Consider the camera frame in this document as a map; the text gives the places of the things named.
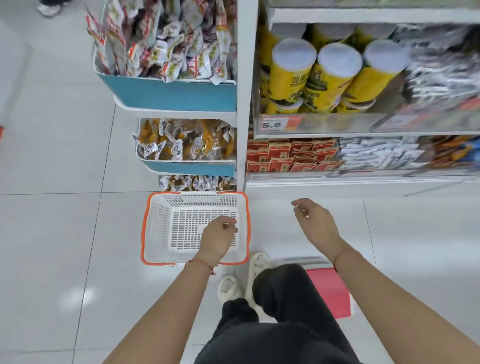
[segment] white tiled floor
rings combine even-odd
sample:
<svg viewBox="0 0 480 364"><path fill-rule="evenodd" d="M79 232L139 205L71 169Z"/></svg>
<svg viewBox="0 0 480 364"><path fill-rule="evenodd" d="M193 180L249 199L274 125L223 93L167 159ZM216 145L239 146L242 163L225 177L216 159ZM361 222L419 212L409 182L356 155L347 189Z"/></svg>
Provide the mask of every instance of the white tiled floor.
<svg viewBox="0 0 480 364"><path fill-rule="evenodd" d="M99 364L180 269L140 262L142 216L157 180L133 153L135 120L114 112L91 71L80 3L51 20L34 0L0 6L0 19L33 48L0 149L0 362ZM479 198L320 202L367 259L480 342ZM318 254L289 201L252 202L251 213L253 251ZM226 272L208 285L182 363L212 335ZM340 325L365 363L390 362L361 313Z"/></svg>

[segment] hand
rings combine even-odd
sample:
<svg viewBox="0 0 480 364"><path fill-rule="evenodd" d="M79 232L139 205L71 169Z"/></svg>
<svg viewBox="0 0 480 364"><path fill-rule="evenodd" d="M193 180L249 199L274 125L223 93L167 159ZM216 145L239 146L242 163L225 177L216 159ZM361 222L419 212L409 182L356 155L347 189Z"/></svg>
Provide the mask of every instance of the hand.
<svg viewBox="0 0 480 364"><path fill-rule="evenodd" d="M292 201L295 216L307 239L331 262L352 247L340 237L330 212L309 198Z"/></svg>
<svg viewBox="0 0 480 364"><path fill-rule="evenodd" d="M238 232L235 227L237 221L227 216L219 216L212 220L204 229L200 249L195 259L214 267L227 253L234 235Z"/></svg>

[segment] person's right hand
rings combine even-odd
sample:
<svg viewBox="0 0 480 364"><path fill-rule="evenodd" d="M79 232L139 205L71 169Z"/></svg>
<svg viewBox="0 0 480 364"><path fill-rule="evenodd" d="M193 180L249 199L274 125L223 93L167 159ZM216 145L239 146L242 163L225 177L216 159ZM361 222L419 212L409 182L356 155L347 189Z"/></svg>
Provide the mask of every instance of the person's right hand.
<svg viewBox="0 0 480 364"><path fill-rule="evenodd" d="M309 198L292 201L295 216L307 239L331 262L351 246L340 237L330 212Z"/></svg>

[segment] black pants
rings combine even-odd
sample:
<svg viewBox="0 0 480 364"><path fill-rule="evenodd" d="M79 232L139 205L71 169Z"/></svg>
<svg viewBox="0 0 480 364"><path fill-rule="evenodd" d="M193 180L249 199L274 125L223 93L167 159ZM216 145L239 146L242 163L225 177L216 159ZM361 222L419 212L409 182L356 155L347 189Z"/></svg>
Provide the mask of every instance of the black pants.
<svg viewBox="0 0 480 364"><path fill-rule="evenodd" d="M264 270L253 282L253 298L267 315L278 322L305 325L319 339L357 359L340 326L301 266L286 264ZM247 301L239 298L225 302L213 339L228 328L245 322L258 322L257 313L248 306Z"/></svg>
<svg viewBox="0 0 480 364"><path fill-rule="evenodd" d="M47 6L55 6L55 5L62 5L70 1L72 0L40 0L40 4L47 5Z"/></svg>

